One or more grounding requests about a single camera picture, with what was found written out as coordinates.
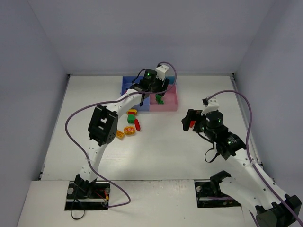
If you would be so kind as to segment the red lego brick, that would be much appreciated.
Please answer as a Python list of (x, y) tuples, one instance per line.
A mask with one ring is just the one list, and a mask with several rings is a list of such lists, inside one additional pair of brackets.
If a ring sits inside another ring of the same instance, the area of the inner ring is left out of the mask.
[(134, 124), (135, 124), (136, 130), (137, 130), (137, 131), (140, 131), (140, 130), (141, 130), (141, 127), (140, 127), (140, 123), (139, 123), (139, 120), (138, 120), (138, 119), (135, 119)]

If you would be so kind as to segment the green curved lego brick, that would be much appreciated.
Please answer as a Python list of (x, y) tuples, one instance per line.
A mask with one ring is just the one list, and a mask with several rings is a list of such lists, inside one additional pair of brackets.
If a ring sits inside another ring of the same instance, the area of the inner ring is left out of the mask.
[(157, 95), (155, 96), (155, 99), (156, 99), (157, 102), (161, 101), (162, 98), (163, 98), (163, 96), (160, 95), (160, 94), (157, 94)]

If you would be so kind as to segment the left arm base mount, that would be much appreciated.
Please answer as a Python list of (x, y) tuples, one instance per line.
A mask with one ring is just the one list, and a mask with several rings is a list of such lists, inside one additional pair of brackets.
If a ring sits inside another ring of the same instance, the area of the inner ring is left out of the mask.
[(66, 200), (65, 211), (99, 211), (108, 210), (111, 184), (108, 182), (96, 182), (93, 191), (88, 195), (84, 195), (77, 190), (74, 182), (69, 182)]

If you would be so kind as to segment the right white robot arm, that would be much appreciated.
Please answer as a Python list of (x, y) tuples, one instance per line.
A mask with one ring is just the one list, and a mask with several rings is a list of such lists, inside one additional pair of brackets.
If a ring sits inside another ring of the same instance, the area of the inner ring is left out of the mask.
[(189, 109), (182, 119), (183, 130), (203, 133), (218, 156), (229, 167), (210, 178), (215, 195), (226, 194), (245, 207), (260, 227), (288, 227), (297, 221), (302, 202), (288, 195), (247, 153), (248, 146), (223, 124), (223, 114)]

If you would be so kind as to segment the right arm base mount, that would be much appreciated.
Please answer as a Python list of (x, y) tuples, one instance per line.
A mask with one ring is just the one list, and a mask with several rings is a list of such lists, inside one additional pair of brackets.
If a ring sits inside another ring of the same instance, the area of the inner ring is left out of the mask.
[(215, 192), (209, 180), (195, 180), (196, 204), (198, 208), (231, 208), (241, 207), (232, 197)]

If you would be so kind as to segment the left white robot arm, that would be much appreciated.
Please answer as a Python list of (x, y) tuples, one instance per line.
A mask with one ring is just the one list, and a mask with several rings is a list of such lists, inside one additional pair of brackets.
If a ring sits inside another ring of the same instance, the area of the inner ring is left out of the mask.
[(89, 139), (92, 142), (88, 151), (88, 161), (76, 175), (75, 185), (87, 193), (92, 190), (97, 180), (97, 175), (91, 170), (92, 166), (98, 169), (105, 148), (111, 143), (117, 134), (119, 118), (126, 111), (149, 97), (145, 92), (162, 92), (167, 89), (169, 79), (166, 73), (169, 67), (165, 64), (156, 69), (146, 69), (139, 83), (132, 84), (121, 96), (122, 101), (113, 104), (97, 105), (89, 123)]

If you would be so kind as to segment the red yellow green lego assembly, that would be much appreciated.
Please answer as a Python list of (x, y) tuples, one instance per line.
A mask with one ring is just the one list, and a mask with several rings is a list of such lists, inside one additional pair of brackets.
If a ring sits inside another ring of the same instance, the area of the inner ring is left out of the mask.
[(194, 125), (195, 125), (195, 123), (196, 123), (196, 121), (191, 121), (191, 122), (190, 122), (190, 126), (189, 126), (189, 127), (190, 127), (190, 128), (193, 128), (193, 127), (194, 127)]

